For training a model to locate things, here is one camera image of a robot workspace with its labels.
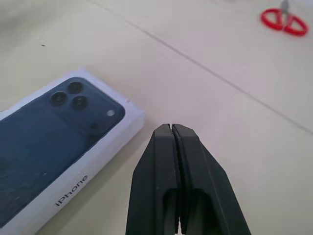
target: red scissors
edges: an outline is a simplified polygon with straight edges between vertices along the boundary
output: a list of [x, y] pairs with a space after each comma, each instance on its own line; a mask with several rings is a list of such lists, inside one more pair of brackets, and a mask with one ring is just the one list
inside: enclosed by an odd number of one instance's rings
[[[270, 8], [262, 12], [261, 21], [268, 27], [275, 29], [277, 31], [284, 30], [285, 32], [295, 35], [295, 36], [304, 36], [308, 32], [308, 26], [303, 22], [299, 17], [292, 15], [288, 11], [289, 3], [288, 0], [284, 0], [281, 3], [281, 8]], [[270, 21], [268, 19], [268, 14], [275, 14], [276, 22]], [[283, 14], [287, 15], [287, 23], [283, 24]], [[301, 26], [301, 30], [292, 27], [292, 23], [296, 22]]]

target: blue phone back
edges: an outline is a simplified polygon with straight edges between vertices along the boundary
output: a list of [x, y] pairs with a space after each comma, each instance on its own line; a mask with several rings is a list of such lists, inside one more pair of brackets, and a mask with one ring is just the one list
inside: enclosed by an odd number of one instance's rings
[[[83, 85], [78, 94], [68, 87]], [[53, 105], [56, 92], [66, 94]], [[86, 98], [83, 109], [73, 99]], [[74, 77], [0, 121], [0, 228], [9, 222], [125, 115], [119, 103]]]

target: white box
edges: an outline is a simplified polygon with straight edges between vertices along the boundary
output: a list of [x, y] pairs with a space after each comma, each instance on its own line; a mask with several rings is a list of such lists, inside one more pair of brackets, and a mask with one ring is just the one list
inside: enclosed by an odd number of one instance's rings
[[86, 79], [113, 100], [120, 103], [125, 109], [125, 116], [98, 143], [87, 151], [84, 156], [71, 165], [12, 220], [2, 227], [0, 229], [0, 235], [34, 235], [143, 127], [144, 112], [141, 109], [84, 70], [73, 71], [63, 78], [41, 88], [10, 109], [0, 113], [0, 120], [71, 77], [82, 77]]

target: iphone box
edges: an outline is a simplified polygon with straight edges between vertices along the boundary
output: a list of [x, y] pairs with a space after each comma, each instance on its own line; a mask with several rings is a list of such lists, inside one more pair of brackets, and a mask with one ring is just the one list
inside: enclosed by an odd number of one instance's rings
[[144, 112], [85, 70], [0, 113], [0, 235], [34, 235], [143, 127]]

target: table surface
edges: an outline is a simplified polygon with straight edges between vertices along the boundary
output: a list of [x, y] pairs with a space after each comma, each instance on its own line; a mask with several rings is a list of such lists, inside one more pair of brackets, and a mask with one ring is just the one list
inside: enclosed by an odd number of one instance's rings
[[[196, 131], [254, 235], [309, 235], [313, 34], [272, 31], [278, 0], [5, 0], [0, 110], [85, 67], [146, 111], [144, 128], [38, 235], [125, 234], [133, 170], [154, 129]], [[313, 9], [290, 11], [313, 25]]]

